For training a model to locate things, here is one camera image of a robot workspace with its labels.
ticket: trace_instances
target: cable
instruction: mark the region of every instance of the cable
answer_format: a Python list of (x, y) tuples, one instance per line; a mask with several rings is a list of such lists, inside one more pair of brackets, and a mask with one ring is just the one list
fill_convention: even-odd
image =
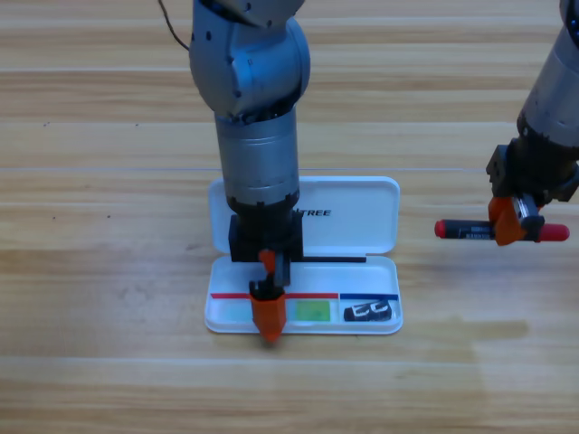
[(184, 43), (183, 41), (181, 41), (179, 36), (177, 36), (177, 34), (175, 33), (175, 30), (173, 29), (173, 25), (171, 25), (171, 22), (169, 21), (169, 14), (166, 11), (165, 5), (163, 5), (163, 0), (157, 0), (157, 1), (159, 3), (159, 6), (161, 6), (161, 9), (163, 10), (163, 16), (165, 17), (166, 25), (169, 27), (169, 32), (171, 32), (171, 34), (173, 35), (175, 40), (177, 42), (179, 42), (179, 45), (181, 45), (183, 48), (185, 48), (187, 51), (189, 51), (189, 47), (187, 46), (187, 44)]

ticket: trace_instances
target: blue stripe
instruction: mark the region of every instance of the blue stripe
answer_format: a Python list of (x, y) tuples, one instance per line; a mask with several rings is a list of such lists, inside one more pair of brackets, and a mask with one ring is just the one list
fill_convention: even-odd
[(398, 301), (396, 294), (340, 294), (340, 300), (388, 300)]

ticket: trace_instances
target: red marker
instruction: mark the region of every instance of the red marker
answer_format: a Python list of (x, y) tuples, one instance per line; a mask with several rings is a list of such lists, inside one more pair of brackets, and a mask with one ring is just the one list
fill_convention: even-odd
[[(434, 225), (434, 233), (438, 238), (446, 240), (494, 240), (495, 231), (491, 222), (470, 220), (440, 220)], [(566, 241), (571, 232), (564, 224), (546, 223), (539, 234), (538, 240), (523, 239), (522, 241)]]

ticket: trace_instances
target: green square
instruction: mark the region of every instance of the green square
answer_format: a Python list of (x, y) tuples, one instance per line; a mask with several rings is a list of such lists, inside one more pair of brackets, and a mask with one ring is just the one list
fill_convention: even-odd
[(298, 301), (298, 321), (329, 322), (329, 301)]

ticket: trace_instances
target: case lid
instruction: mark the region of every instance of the case lid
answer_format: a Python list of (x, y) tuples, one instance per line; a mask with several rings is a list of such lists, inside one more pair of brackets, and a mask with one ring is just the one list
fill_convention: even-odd
[[(396, 243), (400, 187), (385, 176), (301, 176), (296, 209), (304, 212), (305, 256), (365, 256)], [(209, 188), (214, 246), (229, 253), (233, 214), (223, 179)]]

